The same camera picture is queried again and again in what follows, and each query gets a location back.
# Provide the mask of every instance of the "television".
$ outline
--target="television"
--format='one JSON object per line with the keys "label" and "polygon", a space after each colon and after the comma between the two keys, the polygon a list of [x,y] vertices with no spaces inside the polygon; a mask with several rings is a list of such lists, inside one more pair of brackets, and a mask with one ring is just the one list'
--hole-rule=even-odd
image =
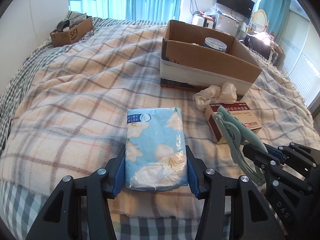
{"label": "television", "polygon": [[254,1],[251,0],[217,0],[217,3],[229,7],[247,18],[250,18],[254,6]]}

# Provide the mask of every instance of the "blue tissue package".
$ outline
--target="blue tissue package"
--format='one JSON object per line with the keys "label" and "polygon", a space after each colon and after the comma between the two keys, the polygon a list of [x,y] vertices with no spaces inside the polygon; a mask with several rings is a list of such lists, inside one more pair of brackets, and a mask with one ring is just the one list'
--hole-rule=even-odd
{"label": "blue tissue package", "polygon": [[181,110],[128,110],[125,186],[168,191],[188,185]]}

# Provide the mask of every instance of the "plaid blanket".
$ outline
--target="plaid blanket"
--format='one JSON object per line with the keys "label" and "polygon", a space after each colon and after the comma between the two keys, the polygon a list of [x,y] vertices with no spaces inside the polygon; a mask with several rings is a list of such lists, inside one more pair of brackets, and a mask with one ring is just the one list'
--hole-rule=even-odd
{"label": "plaid blanket", "polygon": [[[212,143],[203,113],[192,104],[193,93],[160,87],[163,32],[161,25],[122,23],[95,28],[80,43],[60,48],[36,73],[11,132],[8,128],[1,180],[48,196],[64,175],[87,176],[116,156],[125,140],[127,109],[173,106],[182,110],[186,143],[195,156],[223,175],[238,177],[242,172],[228,146]],[[262,73],[243,101],[262,123],[258,136],[275,147],[295,141],[320,148],[298,92],[254,56]],[[150,209],[140,210],[141,203]],[[202,202],[182,187],[163,193],[123,190],[109,206],[129,217],[198,219]]]}

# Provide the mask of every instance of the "green clip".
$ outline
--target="green clip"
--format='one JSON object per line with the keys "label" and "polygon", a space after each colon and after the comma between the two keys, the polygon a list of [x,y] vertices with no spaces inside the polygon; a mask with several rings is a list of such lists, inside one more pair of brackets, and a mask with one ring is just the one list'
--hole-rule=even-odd
{"label": "green clip", "polygon": [[250,143],[260,151],[268,152],[263,142],[223,106],[219,106],[218,112],[213,118],[228,142],[233,162],[238,164],[244,174],[258,186],[265,184],[266,180],[263,171],[257,166],[255,166],[255,170],[253,170],[246,162],[240,150],[240,145]]}

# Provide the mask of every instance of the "crumpled tissue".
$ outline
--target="crumpled tissue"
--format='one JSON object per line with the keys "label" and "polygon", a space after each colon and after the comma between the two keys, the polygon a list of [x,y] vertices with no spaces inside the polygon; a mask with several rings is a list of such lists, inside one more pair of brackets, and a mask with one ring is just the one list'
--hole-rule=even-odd
{"label": "crumpled tissue", "polygon": [[233,104],[237,100],[236,87],[225,82],[222,87],[211,85],[193,95],[193,103],[199,111],[204,111],[209,104]]}

